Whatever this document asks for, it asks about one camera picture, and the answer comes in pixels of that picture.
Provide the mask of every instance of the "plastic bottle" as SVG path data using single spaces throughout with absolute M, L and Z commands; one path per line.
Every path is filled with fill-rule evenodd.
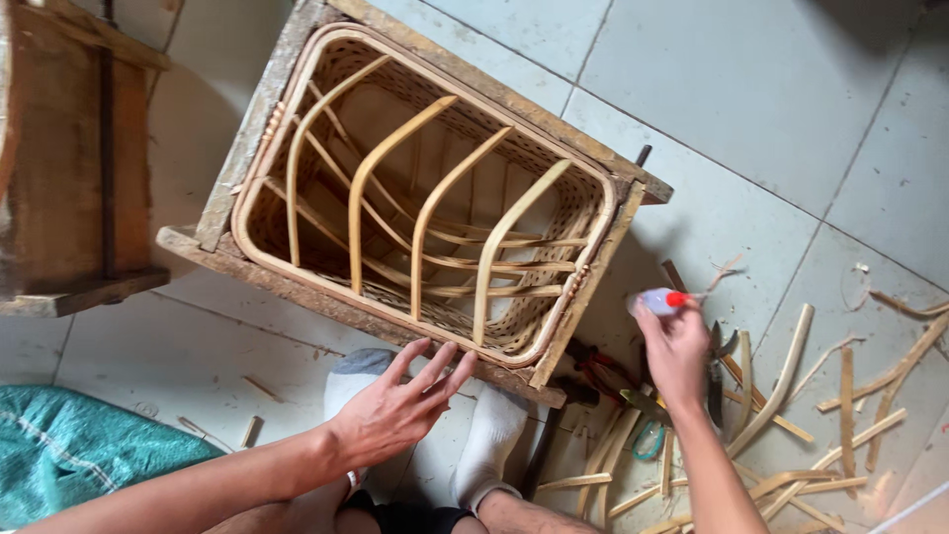
M 680 306 L 692 298 L 687 293 L 660 287 L 658 289 L 649 289 L 638 295 L 632 295 L 626 300 L 626 310 L 632 315 L 636 306 L 636 300 L 642 298 L 642 304 L 649 308 L 657 316 L 674 314 Z

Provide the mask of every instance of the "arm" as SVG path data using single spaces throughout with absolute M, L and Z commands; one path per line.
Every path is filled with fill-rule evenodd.
M 664 322 L 641 304 L 635 315 L 646 341 L 649 371 L 676 426 L 696 531 L 767 534 L 702 407 L 709 338 L 698 306 L 690 303 Z
M 430 340 L 410 343 L 388 370 L 319 427 L 167 474 L 74 506 L 20 530 L 45 532 L 202 532 L 240 512 L 298 497 L 416 443 L 448 409 L 475 366 L 465 354 L 438 379 L 457 345 L 447 343 L 417 377 L 400 385 Z

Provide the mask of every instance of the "white sock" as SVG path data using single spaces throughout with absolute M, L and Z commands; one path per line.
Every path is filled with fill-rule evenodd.
M 481 499 L 496 488 L 520 498 L 521 494 L 501 478 L 504 463 L 524 431 L 527 406 L 523 398 L 485 384 L 474 407 L 468 442 L 449 485 L 459 508 L 467 508 L 476 516 Z
M 323 392 L 324 421 L 332 419 L 356 393 L 382 376 L 396 356 L 385 349 L 359 349 L 333 365 Z M 349 471 L 349 494 L 359 489 L 368 467 Z

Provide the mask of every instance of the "black shorts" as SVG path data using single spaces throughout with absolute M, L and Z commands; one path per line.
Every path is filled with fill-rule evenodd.
M 348 508 L 364 510 L 372 515 L 381 534 L 451 534 L 462 518 L 475 516 L 468 510 L 448 506 L 432 509 L 410 503 L 376 505 L 365 489 L 353 493 L 340 510 Z

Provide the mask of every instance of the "hand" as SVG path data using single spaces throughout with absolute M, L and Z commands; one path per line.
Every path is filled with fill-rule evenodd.
M 450 342 L 438 350 L 418 376 L 400 385 L 409 364 L 431 342 L 424 338 L 406 345 L 382 376 L 356 393 L 326 422 L 338 440 L 337 450 L 347 470 L 375 466 L 425 437 L 448 410 L 449 397 L 471 376 L 477 361 L 474 351 L 466 353 L 455 371 L 439 380 L 458 349 Z
M 641 302 L 633 316 L 646 341 L 649 372 L 671 413 L 700 408 L 705 397 L 705 354 L 709 334 L 694 301 L 663 320 Z

